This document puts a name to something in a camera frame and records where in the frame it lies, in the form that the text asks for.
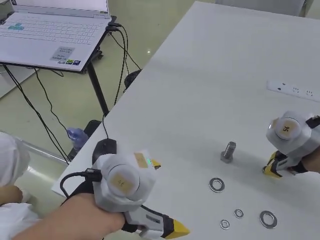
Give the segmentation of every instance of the metal washer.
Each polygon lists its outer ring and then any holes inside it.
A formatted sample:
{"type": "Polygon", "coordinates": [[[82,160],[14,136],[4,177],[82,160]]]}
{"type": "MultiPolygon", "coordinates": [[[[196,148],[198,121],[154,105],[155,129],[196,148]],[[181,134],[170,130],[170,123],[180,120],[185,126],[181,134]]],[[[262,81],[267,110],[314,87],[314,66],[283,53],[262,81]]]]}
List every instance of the metal washer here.
{"type": "Polygon", "coordinates": [[[244,212],[241,209],[234,210],[234,215],[237,219],[242,219],[244,217],[244,212]]]}
{"type": "Polygon", "coordinates": [[[230,228],[230,223],[227,220],[223,219],[220,221],[220,227],[224,230],[228,230],[230,228]]]}
{"type": "Polygon", "coordinates": [[[278,224],[278,220],[277,220],[276,216],[275,216],[272,212],[270,212],[270,211],[262,211],[262,212],[260,213],[260,222],[261,222],[262,225],[263,225],[265,228],[267,228],[267,229],[274,229],[274,228],[277,226],[277,224],[278,224]],[[272,217],[272,219],[273,219],[273,223],[272,223],[272,224],[267,224],[267,223],[265,222],[265,220],[264,220],[264,216],[265,216],[265,215],[268,215],[268,216],[272,217]]]}
{"type": "Polygon", "coordinates": [[[218,177],[214,177],[210,180],[209,182],[209,187],[212,191],[214,191],[215,193],[221,193],[224,189],[225,189],[225,183],[224,181],[222,181],[220,178],[218,177]],[[221,184],[220,188],[215,188],[214,187],[214,182],[218,182],[221,184]]]}

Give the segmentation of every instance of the hand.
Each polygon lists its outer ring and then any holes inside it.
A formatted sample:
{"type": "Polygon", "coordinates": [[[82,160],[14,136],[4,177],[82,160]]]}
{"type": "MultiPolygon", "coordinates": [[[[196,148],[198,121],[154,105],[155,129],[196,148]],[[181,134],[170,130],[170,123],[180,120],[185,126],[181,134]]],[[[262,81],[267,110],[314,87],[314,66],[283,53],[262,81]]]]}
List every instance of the hand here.
{"type": "Polygon", "coordinates": [[[310,172],[320,173],[320,147],[302,159],[302,165],[310,172]]]}
{"type": "Polygon", "coordinates": [[[124,224],[122,213],[104,211],[93,194],[80,193],[12,240],[100,240],[124,224]]]}

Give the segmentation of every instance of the bolt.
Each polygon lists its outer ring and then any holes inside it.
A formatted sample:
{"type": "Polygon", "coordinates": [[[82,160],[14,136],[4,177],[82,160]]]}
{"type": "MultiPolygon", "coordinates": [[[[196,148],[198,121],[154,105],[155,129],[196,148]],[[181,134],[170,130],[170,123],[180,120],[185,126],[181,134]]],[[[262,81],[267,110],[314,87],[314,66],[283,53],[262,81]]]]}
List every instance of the bolt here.
{"type": "Polygon", "coordinates": [[[234,141],[230,141],[226,146],[226,149],[223,152],[221,152],[221,161],[225,162],[226,164],[231,163],[233,160],[232,154],[234,153],[235,149],[236,143],[234,141]]]}

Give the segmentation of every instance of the power strip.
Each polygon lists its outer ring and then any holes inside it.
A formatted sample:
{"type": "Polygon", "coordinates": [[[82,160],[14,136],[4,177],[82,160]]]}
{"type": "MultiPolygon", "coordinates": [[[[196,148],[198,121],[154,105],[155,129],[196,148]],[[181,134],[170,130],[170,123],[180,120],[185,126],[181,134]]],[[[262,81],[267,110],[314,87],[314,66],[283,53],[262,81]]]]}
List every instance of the power strip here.
{"type": "Polygon", "coordinates": [[[267,81],[266,88],[277,93],[295,96],[301,99],[308,99],[320,103],[320,94],[307,88],[301,88],[295,85],[286,84],[285,82],[267,81]]]}

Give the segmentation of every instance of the black stand leg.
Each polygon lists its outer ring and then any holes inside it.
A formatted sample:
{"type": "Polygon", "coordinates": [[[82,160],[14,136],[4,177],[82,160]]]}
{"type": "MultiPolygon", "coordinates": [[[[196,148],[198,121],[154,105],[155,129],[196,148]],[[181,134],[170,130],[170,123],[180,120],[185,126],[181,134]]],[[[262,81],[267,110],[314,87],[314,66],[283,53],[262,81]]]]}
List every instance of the black stand leg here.
{"type": "Polygon", "coordinates": [[[100,87],[100,84],[99,84],[99,81],[98,81],[98,77],[97,77],[97,74],[96,74],[96,71],[95,71],[95,68],[94,68],[92,62],[90,62],[88,64],[87,71],[88,71],[88,74],[89,74],[93,89],[95,91],[95,95],[98,98],[99,104],[101,106],[103,115],[106,116],[109,113],[109,109],[108,109],[104,94],[103,94],[103,92],[101,90],[101,87],[100,87]]]}

